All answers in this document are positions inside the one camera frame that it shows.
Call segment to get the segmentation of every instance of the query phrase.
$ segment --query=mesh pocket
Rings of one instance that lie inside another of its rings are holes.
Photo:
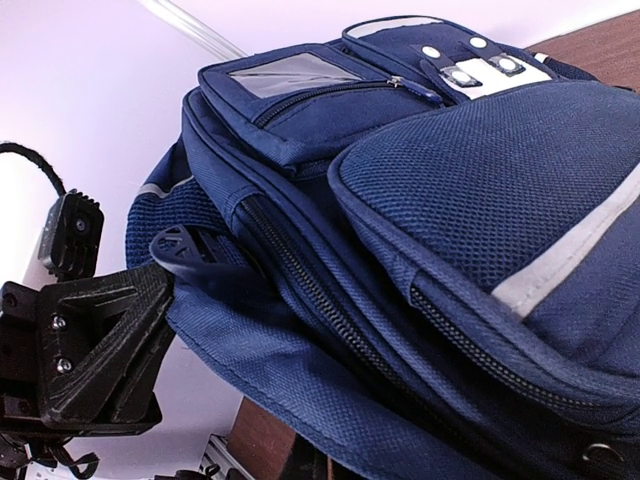
[[[640,159],[640,101],[540,84],[423,115],[336,162],[351,194],[485,291],[602,203]]]

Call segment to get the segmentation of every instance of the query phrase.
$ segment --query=navy blue backpack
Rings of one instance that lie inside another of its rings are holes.
[[[640,478],[640,97],[395,17],[204,68],[130,267],[375,479]]]

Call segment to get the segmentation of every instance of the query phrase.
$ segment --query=screw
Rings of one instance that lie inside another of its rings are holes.
[[[14,308],[18,305],[18,299],[13,293],[7,293],[2,297],[2,300],[9,308]]]
[[[80,233],[84,233],[86,229],[87,229],[87,222],[85,222],[84,219],[82,218],[77,218],[76,230],[78,230]]]
[[[65,328],[67,328],[67,321],[56,315],[55,317],[53,317],[53,321],[51,322],[51,328],[53,328],[54,330],[64,330]]]
[[[71,363],[71,360],[60,358],[56,364],[56,370],[58,370],[58,373],[60,374],[69,373],[73,370],[73,364]]]
[[[26,415],[31,411],[31,406],[26,400],[20,400],[20,402],[18,403],[18,408],[23,415]]]

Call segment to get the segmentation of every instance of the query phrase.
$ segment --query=black plastic part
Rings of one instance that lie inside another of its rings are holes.
[[[153,387],[174,336],[169,273],[154,264],[0,293],[0,467],[26,464],[27,444],[55,462],[50,449],[72,437],[136,435],[162,420]]]
[[[92,426],[94,432],[114,435],[141,433],[132,432],[132,424],[146,430],[161,420],[153,395],[159,363],[153,357],[161,361],[173,338],[165,321],[171,287],[170,275],[150,265],[42,289],[36,308],[38,399],[47,427]],[[64,330],[52,328],[56,316],[65,318]],[[60,359],[70,362],[69,372],[60,373]],[[153,382],[138,388],[145,365],[153,366]],[[133,412],[133,418],[123,411]]]
[[[212,298],[231,302],[247,295],[274,296],[251,256],[234,239],[211,229],[175,225],[156,235],[149,250],[158,265]]]
[[[71,190],[49,210],[38,259],[60,281],[92,277],[103,224],[100,205]]]

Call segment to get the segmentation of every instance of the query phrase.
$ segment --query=reflective strip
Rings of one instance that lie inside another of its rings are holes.
[[[640,165],[580,223],[491,294],[522,318],[560,285],[640,196]]]
[[[362,77],[310,53],[236,70],[229,76],[260,98],[362,80]]]
[[[152,193],[159,198],[166,198],[169,195],[171,195],[171,192],[173,192],[175,188],[178,188],[184,185],[185,183],[189,183],[191,180],[193,180],[193,175],[190,176],[189,178],[185,178],[184,180],[180,180],[173,187],[171,187],[171,189],[168,192],[165,192],[164,190],[162,190],[155,183],[147,183],[146,185],[143,185],[142,187],[140,187],[140,190],[138,190],[136,197],[139,197],[140,195],[144,195],[146,193]]]
[[[519,87],[521,85],[551,80],[551,77],[542,70],[538,70],[534,66],[510,55],[507,55],[507,57],[518,63],[518,65],[522,65],[525,68],[524,72],[509,77],[501,73],[499,70],[497,70],[484,60],[480,58],[472,58],[471,60],[458,62],[456,63],[456,65],[465,73],[482,82],[481,87],[465,88],[460,87],[453,82],[450,82],[446,78],[444,80],[451,88],[465,94],[471,100],[502,92],[503,90],[508,90],[510,88]]]
[[[442,23],[442,20],[430,17],[407,17],[395,18],[392,20],[380,20],[379,22],[369,22],[354,27],[347,30],[346,34],[353,38],[361,38],[389,28],[415,27],[417,25],[429,25],[431,23]]]
[[[533,58],[535,58],[536,60],[538,60],[540,63],[544,63],[544,61],[549,58],[549,55],[547,55],[546,53],[536,53]]]

